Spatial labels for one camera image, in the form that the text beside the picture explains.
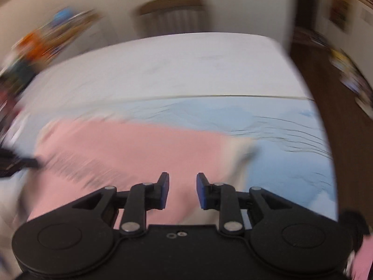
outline silver screw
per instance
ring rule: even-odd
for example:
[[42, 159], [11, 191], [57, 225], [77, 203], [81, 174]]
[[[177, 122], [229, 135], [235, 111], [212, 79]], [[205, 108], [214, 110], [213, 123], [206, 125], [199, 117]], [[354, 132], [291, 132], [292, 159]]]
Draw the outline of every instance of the silver screw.
[[121, 229], [130, 233], [132, 231], [137, 231], [140, 229], [140, 224], [136, 222], [126, 222], [121, 225]]
[[176, 234], [174, 234], [174, 233], [168, 233], [168, 234], [166, 235], [166, 237], [167, 237], [168, 239], [176, 239], [178, 236], [177, 236]]
[[239, 231], [242, 229], [242, 224], [236, 221], [229, 221], [224, 224], [224, 228], [227, 231]]

